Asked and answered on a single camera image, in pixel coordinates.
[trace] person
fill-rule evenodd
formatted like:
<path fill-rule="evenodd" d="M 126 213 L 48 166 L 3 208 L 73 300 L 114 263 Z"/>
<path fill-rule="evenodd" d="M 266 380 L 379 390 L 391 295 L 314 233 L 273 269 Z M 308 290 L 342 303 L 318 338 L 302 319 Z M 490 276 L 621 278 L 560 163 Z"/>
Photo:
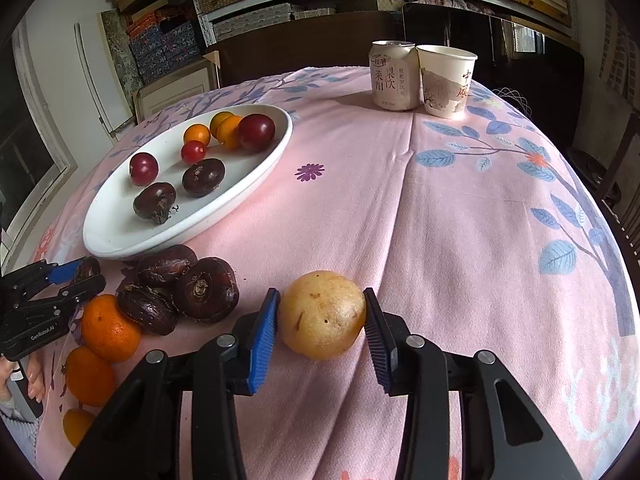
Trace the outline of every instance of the person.
<path fill-rule="evenodd" d="M 39 422 L 27 422 L 24 420 L 20 411 L 16 408 L 15 401 L 6 381 L 14 371 L 15 363 L 8 361 L 4 357 L 0 357 L 0 418 L 5 424 L 9 433 L 16 441 L 16 444 L 24 453 L 25 457 L 35 466 L 36 459 L 36 437 L 38 434 Z M 44 377 L 42 375 L 42 364 L 37 352 L 29 357 L 29 365 L 27 366 L 27 379 L 29 387 L 27 394 L 31 399 L 42 402 L 46 389 L 44 385 Z"/>

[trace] paper cup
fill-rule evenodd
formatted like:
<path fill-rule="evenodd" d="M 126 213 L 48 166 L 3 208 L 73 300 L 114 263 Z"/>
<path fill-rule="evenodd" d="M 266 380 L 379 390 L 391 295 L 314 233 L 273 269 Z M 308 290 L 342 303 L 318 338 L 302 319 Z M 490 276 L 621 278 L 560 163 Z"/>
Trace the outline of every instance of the paper cup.
<path fill-rule="evenodd" d="M 419 45 L 424 108 L 431 115 L 460 120 L 478 56 L 466 50 L 440 45 Z"/>

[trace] oval white dish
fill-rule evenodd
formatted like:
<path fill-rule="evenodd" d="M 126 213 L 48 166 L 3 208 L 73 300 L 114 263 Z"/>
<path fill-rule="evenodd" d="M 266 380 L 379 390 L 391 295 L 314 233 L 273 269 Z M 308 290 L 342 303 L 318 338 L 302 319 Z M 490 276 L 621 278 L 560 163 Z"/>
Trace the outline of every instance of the oval white dish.
<path fill-rule="evenodd" d="M 225 177 L 212 193 L 193 198 L 182 187 L 182 175 L 188 166 L 180 160 L 182 136 L 192 124 L 209 125 L 219 112 L 230 111 L 241 117 L 264 114 L 276 124 L 275 138 L 260 153 L 245 150 L 226 152 L 215 139 L 207 149 L 207 158 L 218 158 L 225 165 Z M 132 153 L 102 185 L 84 218 L 82 240 L 97 258 L 121 260 L 145 253 L 161 251 L 184 243 L 224 218 L 257 189 L 280 160 L 293 125 L 282 108 L 271 105 L 238 105 L 201 114 L 150 140 Z M 160 166 L 155 182 L 169 182 L 177 192 L 178 211 L 163 225 L 139 218 L 133 211 L 133 200 L 144 189 L 134 186 L 129 178 L 129 161 L 138 152 L 151 153 Z"/>

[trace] small orange fruit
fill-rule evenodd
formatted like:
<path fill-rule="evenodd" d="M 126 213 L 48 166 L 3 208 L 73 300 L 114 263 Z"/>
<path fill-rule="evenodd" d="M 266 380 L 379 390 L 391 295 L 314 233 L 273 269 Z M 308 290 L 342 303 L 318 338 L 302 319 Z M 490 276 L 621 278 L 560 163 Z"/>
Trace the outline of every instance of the small orange fruit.
<path fill-rule="evenodd" d="M 213 116 L 213 119 L 211 120 L 211 124 L 209 125 L 209 131 L 211 132 L 211 137 L 213 137 L 214 139 L 217 139 L 216 135 L 218 132 L 218 127 L 220 126 L 220 124 L 223 123 L 223 121 L 225 121 L 225 119 L 228 119 L 229 117 L 233 117 L 233 114 L 231 112 L 218 112 Z"/>
<path fill-rule="evenodd" d="M 190 140 L 199 140 L 205 146 L 211 141 L 211 133 L 204 124 L 192 124 L 187 128 L 182 137 L 182 141 L 186 144 Z"/>
<path fill-rule="evenodd" d="M 111 365 L 86 346 L 72 350 L 65 363 L 66 387 L 83 404 L 100 408 L 116 389 Z"/>
<path fill-rule="evenodd" d="M 62 417 L 62 429 L 73 447 L 78 447 L 94 420 L 93 413 L 79 408 L 73 408 L 65 413 L 65 416 Z"/>
<path fill-rule="evenodd" d="M 82 314 L 82 338 L 98 357 L 110 363 L 129 359 L 138 349 L 142 329 L 118 309 L 118 298 L 101 294 Z"/>
<path fill-rule="evenodd" d="M 216 139 L 230 152 L 240 147 L 240 139 L 238 139 L 238 124 L 242 121 L 242 117 L 234 115 L 222 121 L 216 133 Z"/>

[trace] pink tablecloth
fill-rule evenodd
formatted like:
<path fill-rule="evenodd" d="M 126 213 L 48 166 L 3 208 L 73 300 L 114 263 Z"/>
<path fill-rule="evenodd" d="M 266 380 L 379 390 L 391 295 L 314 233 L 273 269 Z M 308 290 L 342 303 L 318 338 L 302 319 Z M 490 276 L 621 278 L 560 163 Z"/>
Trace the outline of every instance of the pink tablecloth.
<path fill-rule="evenodd" d="M 365 68 L 309 68 L 173 105 L 98 165 L 37 257 L 63 263 L 86 254 L 88 205 L 132 150 L 201 112 L 249 102 L 291 114 L 290 145 L 246 202 L 189 243 L 200 257 L 230 262 L 240 303 L 220 324 L 184 320 L 169 336 L 144 338 L 116 367 L 119 379 L 149 349 L 193 351 L 229 330 L 259 307 L 269 286 L 284 290 L 305 272 L 332 269 L 372 286 L 385 310 L 442 349 L 497 352 L 584 478 L 597 478 L 638 422 L 634 295 L 610 231 L 558 150 L 479 84 L 462 122 L 376 108 Z M 102 266 L 113 292 L 130 267 Z M 78 402 L 66 392 L 61 365 L 75 346 L 70 334 L 47 351 L 50 388 L 37 446 L 45 480 L 58 478 L 73 451 L 62 415 Z M 266 384 L 237 406 L 250 479 L 394 477 L 404 400 L 377 386 L 364 335 L 323 363 L 278 343 Z M 455 414 L 452 430 L 460 430 Z M 454 437 L 450 478 L 459 470 Z"/>

